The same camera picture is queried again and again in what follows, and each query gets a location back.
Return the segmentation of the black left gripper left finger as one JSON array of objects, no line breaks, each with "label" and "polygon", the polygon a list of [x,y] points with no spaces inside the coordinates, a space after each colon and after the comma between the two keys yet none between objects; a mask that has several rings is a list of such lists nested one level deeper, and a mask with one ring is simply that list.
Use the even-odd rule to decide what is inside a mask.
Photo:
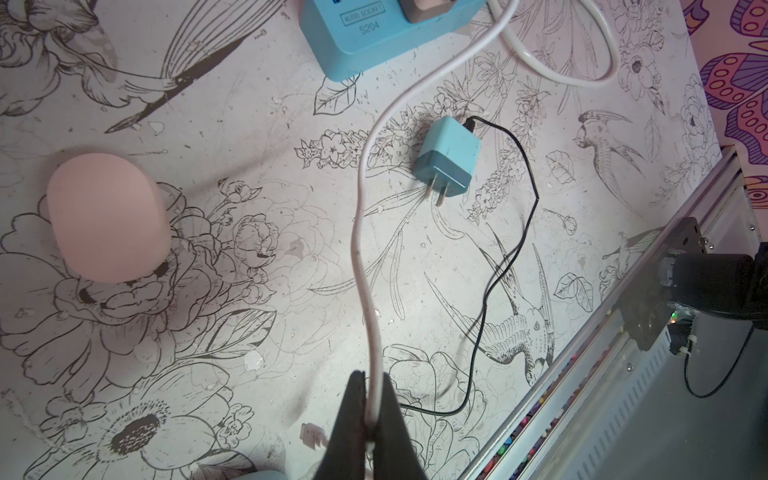
[{"label": "black left gripper left finger", "polygon": [[353,371],[347,382],[326,453],[314,480],[362,480],[365,478],[367,431],[365,375]]}]

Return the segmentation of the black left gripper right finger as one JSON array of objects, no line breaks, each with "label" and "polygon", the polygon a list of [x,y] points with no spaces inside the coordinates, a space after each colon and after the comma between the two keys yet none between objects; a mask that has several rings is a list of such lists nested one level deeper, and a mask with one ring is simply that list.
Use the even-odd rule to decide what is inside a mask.
[{"label": "black left gripper right finger", "polygon": [[418,461],[388,374],[383,376],[382,403],[373,439],[375,480],[427,479]]}]

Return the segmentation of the pink earbud case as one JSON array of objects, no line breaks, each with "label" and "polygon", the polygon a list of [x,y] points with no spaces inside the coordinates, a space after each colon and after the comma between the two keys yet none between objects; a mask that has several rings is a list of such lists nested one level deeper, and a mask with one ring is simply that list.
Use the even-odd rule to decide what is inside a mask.
[{"label": "pink earbud case", "polygon": [[56,168],[46,196],[65,265],[87,280],[137,280],[170,253],[170,221],[158,184],[124,158],[75,156]]}]

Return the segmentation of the pink usb charger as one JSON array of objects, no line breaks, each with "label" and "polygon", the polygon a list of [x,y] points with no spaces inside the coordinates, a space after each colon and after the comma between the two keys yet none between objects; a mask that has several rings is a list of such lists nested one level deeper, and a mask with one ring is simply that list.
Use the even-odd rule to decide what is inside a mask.
[{"label": "pink usb charger", "polygon": [[403,13],[410,23],[420,23],[449,12],[455,0],[399,0]]}]

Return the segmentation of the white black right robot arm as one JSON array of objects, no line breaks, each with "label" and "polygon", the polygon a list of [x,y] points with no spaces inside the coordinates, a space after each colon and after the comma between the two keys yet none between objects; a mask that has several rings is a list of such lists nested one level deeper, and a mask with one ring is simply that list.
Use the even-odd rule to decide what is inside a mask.
[{"label": "white black right robot arm", "polygon": [[631,267],[613,309],[647,351],[678,307],[765,327],[767,244],[753,255],[708,253],[693,217],[662,231]]}]

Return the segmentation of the blue earbud case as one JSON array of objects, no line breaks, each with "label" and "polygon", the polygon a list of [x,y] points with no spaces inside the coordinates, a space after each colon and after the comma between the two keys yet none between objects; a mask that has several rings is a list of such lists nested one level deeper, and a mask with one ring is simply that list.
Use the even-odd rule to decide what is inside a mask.
[{"label": "blue earbud case", "polygon": [[287,476],[277,470],[261,470],[243,474],[234,480],[287,480]]}]

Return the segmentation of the teal usb charger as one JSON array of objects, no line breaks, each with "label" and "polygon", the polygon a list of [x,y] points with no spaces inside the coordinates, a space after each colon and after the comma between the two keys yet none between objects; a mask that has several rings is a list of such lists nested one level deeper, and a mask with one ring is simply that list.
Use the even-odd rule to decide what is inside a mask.
[{"label": "teal usb charger", "polygon": [[447,197],[463,195],[468,190],[481,151],[475,125],[473,117],[464,122],[443,117],[432,124],[424,138],[412,173],[427,186],[427,196],[438,193],[437,206]]}]

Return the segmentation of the blue power strip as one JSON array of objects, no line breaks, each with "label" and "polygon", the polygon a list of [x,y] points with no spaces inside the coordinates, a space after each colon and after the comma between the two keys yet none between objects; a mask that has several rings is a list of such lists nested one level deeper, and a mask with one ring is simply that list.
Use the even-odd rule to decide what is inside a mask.
[{"label": "blue power strip", "polygon": [[327,79],[342,82],[465,25],[482,1],[412,22],[400,1],[305,1],[300,27]]}]

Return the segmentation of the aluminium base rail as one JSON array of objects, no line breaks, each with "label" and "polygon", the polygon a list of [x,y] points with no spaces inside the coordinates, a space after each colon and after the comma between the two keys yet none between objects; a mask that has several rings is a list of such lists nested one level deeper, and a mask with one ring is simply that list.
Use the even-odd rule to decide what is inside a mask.
[{"label": "aluminium base rail", "polygon": [[[705,251],[719,253],[715,225],[725,218],[728,202],[745,193],[737,152],[727,148],[657,236],[693,217]],[[676,354],[690,354],[688,327],[707,315],[676,308],[650,349],[640,349],[613,309],[631,267],[470,462],[464,478],[590,479],[598,472],[666,363]]]}]

